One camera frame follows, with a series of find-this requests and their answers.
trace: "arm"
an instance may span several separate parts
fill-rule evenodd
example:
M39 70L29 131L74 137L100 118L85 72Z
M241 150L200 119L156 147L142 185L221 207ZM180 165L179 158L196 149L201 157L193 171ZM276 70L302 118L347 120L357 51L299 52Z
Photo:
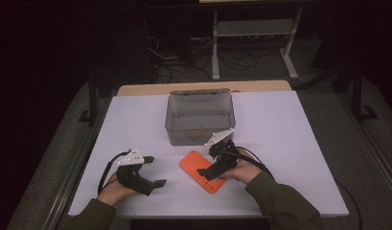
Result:
M114 173L108 180L107 185L99 193L96 199L91 199L80 214L71 218L63 227L64 230L104 230L114 219L118 205L127 196L137 192L124 187L116 180Z
M241 154L250 157L243 149ZM258 203L263 215L270 215L276 230L324 229L318 211L296 190L278 184L267 173L240 160L237 167L222 175L246 184L246 191Z

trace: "gray floor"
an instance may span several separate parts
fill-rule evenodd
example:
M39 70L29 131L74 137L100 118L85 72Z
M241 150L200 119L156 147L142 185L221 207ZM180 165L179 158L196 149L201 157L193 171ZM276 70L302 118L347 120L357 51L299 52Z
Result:
M278 45L283 42L277 39L269 46L256 46L257 42L253 41L253 53L244 48L249 45L247 42L242 43L242 51L237 46L222 45L221 80L280 79L297 86L322 73L310 68L320 41L296 40L290 56L300 78L290 80L277 52ZM179 60L165 61L168 68L160 68L159 82L208 81L211 78L209 58L209 55L205 55L195 59L193 65L196 67L186 62L186 65L181 65L183 62ZM326 229L358 229L358 210L349 192L361 212L363 229L391 230L392 183L389 183L389 178L392 178L392 111L384 103L378 88L366 80L363 84L363 103L371 105L379 118L365 121L362 125L350 112L350 92L335 93L332 90L333 82L334 78L329 78L309 90L298 91L318 144L335 180L341 184L341 194L351 213L348 217L324 218ZM58 221L58 226L61 226L69 219L66 214L72 197L64 191L72 192L75 187L66 182L70 178L78 179L76 174L80 174L80 171L70 169L76 157L81 154L80 157L83 157L84 152L89 150L89 145L84 142L92 140L95 136L93 133L99 128L77 122L81 112L88 107L87 99L87 89L84 87L70 104L9 229L56 229ZM106 110L106 102L104 104L103 110ZM111 229L129 229L129 220L116 218Z

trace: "cable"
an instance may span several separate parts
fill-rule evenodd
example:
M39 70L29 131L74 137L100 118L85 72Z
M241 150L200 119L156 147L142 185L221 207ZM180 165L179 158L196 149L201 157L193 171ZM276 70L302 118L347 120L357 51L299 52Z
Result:
M116 180L118 180L118 178L109 181L108 183L106 183L106 184L103 186L103 188L105 188L106 186L108 186L109 184L111 184L112 182L114 182L114 181L116 181Z
M121 153L119 153L118 155L116 155L111 161L109 161L109 162L106 164L106 167L105 167L103 176L101 176L100 184L98 185L98 194L103 190L103 188L104 188L105 186L107 186L107 185L109 184L109 183L107 183L105 186L103 186L103 184L104 184L104 182L105 182L105 178L106 178L106 176L108 175L109 170L111 169L112 163L113 163L118 157L123 156L123 155L127 155L128 153L130 153L130 150L125 151L125 152L121 152Z
M226 65L228 68L231 68L231 69L234 69L234 70L247 70L247 69L249 69L249 65L248 65L248 64L242 65L242 64L239 64L239 63L237 63L237 62L235 62L235 61L229 60L228 58L224 57L223 55L217 54L217 56L218 56L219 59L222 61L222 63L223 63L224 65Z
M232 152L228 152L228 151L218 151L218 153L237 156L238 158L240 158L240 159L242 159L244 161L247 161L247 162L251 163L252 165L258 167L259 169L261 169L262 171L266 172L270 177L272 177L274 179L272 173L270 172L270 170L264 164L262 164L260 162L257 162L257 161L255 161L254 159L252 159L250 157L244 156L244 155L239 154L239 153L232 153Z
M255 153L253 153L251 150L249 150L249 149L247 149L247 148L244 148L244 147L235 147L235 148L240 148L240 149L243 149L243 150L248 151L248 152L251 153L251 154L261 163L261 164L263 164L262 161L261 161L261 159L259 159L259 157L258 157L257 155L255 155Z
M244 54L243 52L237 51L236 49L234 49L232 47L229 47L229 46L223 46L223 48L227 48L228 50L230 50L228 55L232 59L234 59L234 60L244 60L249 67L254 67L254 66L256 66L258 64L256 58L254 56L252 56L254 51L250 51L250 52ZM253 60L253 64L252 65L250 65L249 62L246 60L247 58L251 58Z
M211 37L205 37L205 38L202 38L202 40L207 40L208 42L204 45L201 45L199 48L195 49L194 51L192 51L192 55L195 55L196 53L198 53L206 48L209 48L213 45L213 39ZM180 58L180 56L170 56L170 57L163 57L162 59L163 60L176 60L179 58Z
M167 76L167 75L159 75L162 83L171 83L172 80L174 80L176 83L178 83L178 78L173 77L173 76Z
M162 77L162 82L163 82L163 83L165 83L165 81L163 80L163 77L168 77L168 78L169 78L169 80L168 80L166 83L170 83L170 82L172 81L172 79L175 79L175 80L177 81L177 83L178 83L178 79L175 78L175 77L173 77L172 69L170 69L169 67L167 67L167 66L165 66L165 65L163 65L163 64L160 65L160 66L158 66L158 67L165 68L165 69L167 69L167 70L169 71L169 73L170 73L169 76L159 75L160 77Z
M184 74L190 74L190 73L195 73L195 72L201 71L201 72L203 72L203 73L207 76L208 81L211 81L211 76L210 76L210 74L209 74L207 71L204 70L204 68L207 66L207 64L209 63L209 61L210 61L210 59L207 58L207 61L202 65L202 67L198 67L198 66L195 66L195 65L186 65L186 64L163 64L162 66L163 66L164 68L166 68L166 69L171 70L171 71L175 71L175 72L178 72L178 73L184 73ZM195 70L191 70L191 71L182 71L182 70L174 69L174 68L172 68L172 67L170 67L170 66L189 67L189 68L195 68Z
M158 58L163 58L165 55L164 55L162 52L158 51L158 50L159 50L159 45L160 45L160 44L159 44L159 40L158 40L156 37L154 37L154 36L147 36L147 39L148 39L150 45L151 45L151 42L152 42L153 40L156 42L154 48L148 47L147 50L151 51L151 52L152 52L154 55L156 55Z
M359 205L357 205L357 201L355 200L354 196L349 192L349 190L338 180L335 181L341 188L343 191L345 191L345 193L347 193L347 195L350 197L350 199L352 200L352 202L354 203L355 208L357 209L357 229L358 230L362 230L362 213L360 212L359 209Z

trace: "metal stand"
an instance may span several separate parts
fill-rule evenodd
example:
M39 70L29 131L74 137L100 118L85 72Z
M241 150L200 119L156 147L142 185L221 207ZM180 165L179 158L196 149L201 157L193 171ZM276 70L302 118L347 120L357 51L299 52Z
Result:
M95 119L97 118L97 93L94 83L94 77L91 76L90 80L88 81L88 98L90 102L90 108L88 110L84 110L80 115L79 122L87 122L88 125L91 127Z
M354 66L354 78L353 78L353 95L352 95L352 112L358 121L363 123L366 119L378 119L377 114L372 109L370 105L364 105L363 107L367 111L367 114L362 114L361 101L362 101L362 75L360 73L359 67Z
M245 21L218 21L218 13L214 11L213 25L213 56L212 71L213 81L219 81L219 58L217 51L217 43L219 36L242 36L242 35L288 35L288 43L284 48L280 49L283 62L288 69L291 79L298 79L294 65L289 57L291 45L294 41L300 22L303 8L297 9L292 19L273 19L273 20L245 20Z

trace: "dark background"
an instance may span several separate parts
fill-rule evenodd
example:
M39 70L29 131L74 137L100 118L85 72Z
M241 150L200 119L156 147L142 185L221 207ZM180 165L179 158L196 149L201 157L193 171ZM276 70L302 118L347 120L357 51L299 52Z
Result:
M204 31L210 17L201 12L155 14L148 18L154 23L149 32L143 14L79 11L89 2L0 1L0 229L11 219L69 103L91 77L105 97L122 84L153 83L155 60L146 49L146 33L165 39L183 57L189 55L185 38L192 34L172 34L173 29L190 24L192 33L210 33ZM353 58L392 107L392 2L344 3L349 4L327 6L329 14L305 10L297 38L323 38L317 68L329 70ZM174 45L175 39L182 43Z

